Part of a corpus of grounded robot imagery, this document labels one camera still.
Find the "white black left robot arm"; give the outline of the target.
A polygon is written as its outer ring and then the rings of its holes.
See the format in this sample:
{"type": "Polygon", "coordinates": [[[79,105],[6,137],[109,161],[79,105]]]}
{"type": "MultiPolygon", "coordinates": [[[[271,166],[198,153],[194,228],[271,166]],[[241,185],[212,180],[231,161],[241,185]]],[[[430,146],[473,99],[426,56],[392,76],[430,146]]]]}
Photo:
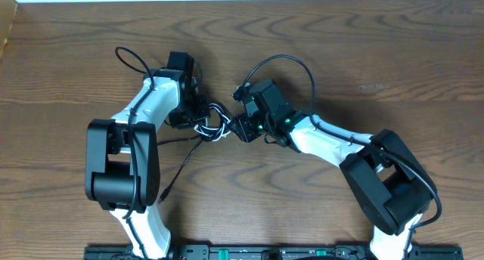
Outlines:
{"type": "Polygon", "coordinates": [[[121,223],[137,258],[169,257],[172,235],[155,204],[160,189],[157,132],[163,123],[193,128],[209,117],[194,65],[191,55],[173,51],[165,67],[145,66],[133,100],[109,119],[93,119],[87,128],[85,194],[121,223]]]}

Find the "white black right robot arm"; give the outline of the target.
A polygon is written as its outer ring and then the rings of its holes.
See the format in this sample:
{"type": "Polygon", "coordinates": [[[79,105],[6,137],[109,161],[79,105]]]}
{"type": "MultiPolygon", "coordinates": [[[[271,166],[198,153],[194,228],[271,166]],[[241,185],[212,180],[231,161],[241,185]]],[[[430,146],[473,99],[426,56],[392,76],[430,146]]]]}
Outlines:
{"type": "Polygon", "coordinates": [[[403,140],[384,129],[360,134],[331,125],[312,110],[295,110],[271,79],[245,82],[233,93],[245,111],[235,116],[238,137],[251,142],[260,135],[275,144],[337,166],[359,206],[374,226],[371,253],[378,259],[407,259],[416,228],[436,221],[421,217],[430,202],[441,206],[437,189],[403,140]]]}

